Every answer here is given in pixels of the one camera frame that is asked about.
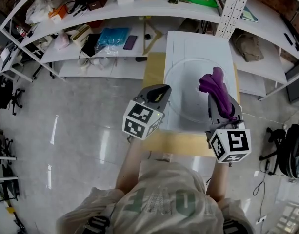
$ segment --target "floor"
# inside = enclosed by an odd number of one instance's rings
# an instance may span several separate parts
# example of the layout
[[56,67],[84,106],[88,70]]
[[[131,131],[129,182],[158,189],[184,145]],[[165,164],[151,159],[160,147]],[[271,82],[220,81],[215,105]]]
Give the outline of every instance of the floor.
[[[36,68],[35,62],[26,65],[29,72]],[[51,79],[46,70],[33,83],[19,80],[19,86],[26,90],[21,100],[23,108],[16,116],[0,109],[0,126],[14,140],[12,151],[18,160],[12,167],[19,177],[21,196],[13,204],[30,234],[53,234],[56,219],[78,206],[91,187],[114,187],[128,147],[126,134],[121,131],[122,115],[128,101],[140,91],[141,83],[108,78],[68,78],[64,82]],[[230,168],[227,194],[242,200],[248,219],[259,233],[260,225],[255,222],[263,188],[257,196],[253,196],[253,190],[263,179],[262,173],[254,175],[259,170],[258,157],[272,149],[265,144],[265,129],[282,126],[268,120],[297,123],[299,108],[289,105],[285,90],[264,101],[241,94],[241,105],[244,113],[256,116],[244,115],[246,127],[251,129],[253,150],[248,158]],[[215,159],[209,157],[174,156],[173,161],[193,168],[205,179],[210,178],[215,164]],[[272,214],[283,180],[282,176],[265,178],[262,215],[269,217],[263,233],[278,219]]]

